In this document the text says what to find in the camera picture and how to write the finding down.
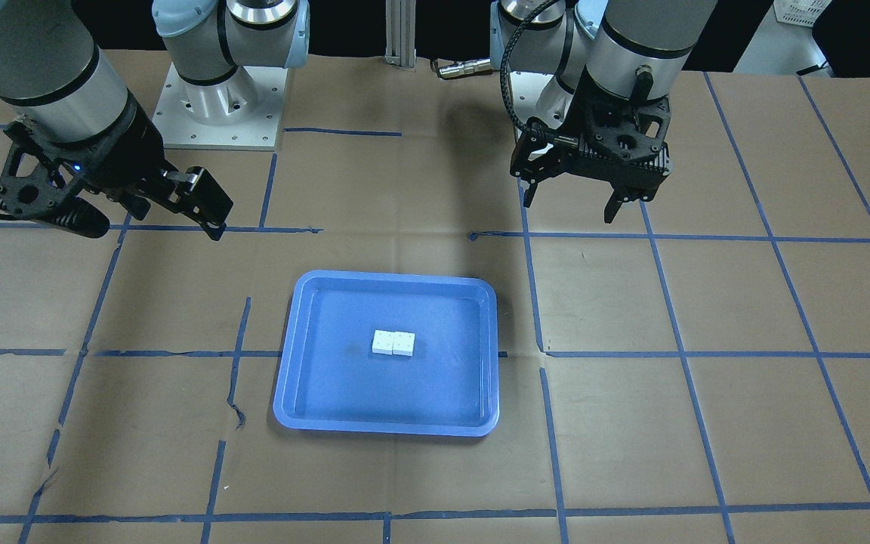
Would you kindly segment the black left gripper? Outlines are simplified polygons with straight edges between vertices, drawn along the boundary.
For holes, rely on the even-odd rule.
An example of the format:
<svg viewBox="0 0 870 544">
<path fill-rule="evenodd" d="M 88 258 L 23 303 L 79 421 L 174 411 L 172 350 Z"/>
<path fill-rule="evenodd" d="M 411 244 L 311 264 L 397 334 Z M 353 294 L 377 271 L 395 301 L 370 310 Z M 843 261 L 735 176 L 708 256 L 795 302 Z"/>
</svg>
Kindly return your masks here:
<svg viewBox="0 0 870 544">
<path fill-rule="evenodd" d="M 512 110 L 520 134 L 511 175 L 522 184 L 522 207 L 531 207 L 543 181 L 563 173 L 611 185 L 605 224 L 613 223 L 625 203 L 655 199 L 672 172 L 665 142 L 672 116 L 668 96 L 650 99 L 654 82 L 652 73 L 637 72 L 625 86 L 628 96 L 616 97 L 584 73 L 559 128 L 536 116 L 522 121 Z"/>
</svg>

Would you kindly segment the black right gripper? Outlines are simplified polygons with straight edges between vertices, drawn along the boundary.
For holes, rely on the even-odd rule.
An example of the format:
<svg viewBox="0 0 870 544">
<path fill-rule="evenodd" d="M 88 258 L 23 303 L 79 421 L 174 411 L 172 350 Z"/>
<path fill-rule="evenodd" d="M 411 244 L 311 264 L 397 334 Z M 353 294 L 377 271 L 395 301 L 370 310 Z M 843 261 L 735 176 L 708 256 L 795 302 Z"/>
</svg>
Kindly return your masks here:
<svg viewBox="0 0 870 544">
<path fill-rule="evenodd" d="M 0 175 L 0 215 L 34 221 L 90 239 L 110 220 L 82 192 L 109 196 L 136 219 L 151 203 L 183 215 L 221 240 L 233 200 L 206 168 L 180 172 L 165 158 L 159 131 L 134 97 L 100 134 L 59 144 L 22 115 L 7 124 L 9 155 Z"/>
</svg>

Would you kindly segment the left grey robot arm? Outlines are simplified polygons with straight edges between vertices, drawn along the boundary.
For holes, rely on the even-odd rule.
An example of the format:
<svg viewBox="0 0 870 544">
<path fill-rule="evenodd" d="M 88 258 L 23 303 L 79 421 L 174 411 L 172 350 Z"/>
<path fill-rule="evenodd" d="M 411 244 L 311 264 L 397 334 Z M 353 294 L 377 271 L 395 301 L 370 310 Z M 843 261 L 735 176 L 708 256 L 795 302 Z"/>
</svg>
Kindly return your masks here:
<svg viewBox="0 0 870 544">
<path fill-rule="evenodd" d="M 497 1 L 491 63 L 519 137 L 511 173 L 529 207 L 536 186 L 570 173 L 605 181 L 611 223 L 650 201 L 670 175 L 668 93 L 714 10 L 712 1 Z M 258 97 L 246 69 L 304 64 L 307 1 L 156 1 L 156 30 L 190 91 L 193 118 L 244 115 Z M 204 168 L 180 172 L 162 135 L 93 46 L 56 91 L 20 108 L 6 128 L 11 183 L 0 210 L 87 238 L 110 228 L 80 193 L 104 193 L 135 219 L 152 203 L 214 240 L 233 203 Z"/>
</svg>

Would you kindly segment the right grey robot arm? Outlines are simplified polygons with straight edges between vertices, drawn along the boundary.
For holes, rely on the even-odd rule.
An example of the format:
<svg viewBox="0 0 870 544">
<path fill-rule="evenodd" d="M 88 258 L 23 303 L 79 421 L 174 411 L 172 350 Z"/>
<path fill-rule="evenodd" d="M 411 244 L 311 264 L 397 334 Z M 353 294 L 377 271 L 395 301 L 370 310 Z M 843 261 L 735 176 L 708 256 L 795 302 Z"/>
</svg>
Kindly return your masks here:
<svg viewBox="0 0 870 544">
<path fill-rule="evenodd" d="M 190 144 L 213 128 L 225 147 L 273 144 L 279 86 L 264 76 L 303 66 L 307 1 L 155 1 L 156 33 L 177 77 Z M 15 111 L 0 173 L 0 221 L 31 221 L 87 238 L 110 230 L 85 199 L 104 195 L 136 220 L 160 206 L 218 240 L 233 201 L 206 168 L 176 168 L 160 114 L 145 113 L 69 1 L 0 1 L 0 100 Z"/>
</svg>

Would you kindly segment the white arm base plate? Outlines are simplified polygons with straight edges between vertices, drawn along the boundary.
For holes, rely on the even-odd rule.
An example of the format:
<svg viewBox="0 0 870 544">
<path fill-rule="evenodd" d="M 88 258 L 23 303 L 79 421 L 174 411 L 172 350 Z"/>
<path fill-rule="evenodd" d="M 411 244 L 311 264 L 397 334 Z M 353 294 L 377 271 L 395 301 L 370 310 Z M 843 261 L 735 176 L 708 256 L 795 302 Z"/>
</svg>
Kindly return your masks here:
<svg viewBox="0 0 870 544">
<path fill-rule="evenodd" d="M 241 66 L 231 79 L 198 86 L 170 66 L 151 119 L 165 148 L 273 152 L 291 72 Z"/>
</svg>

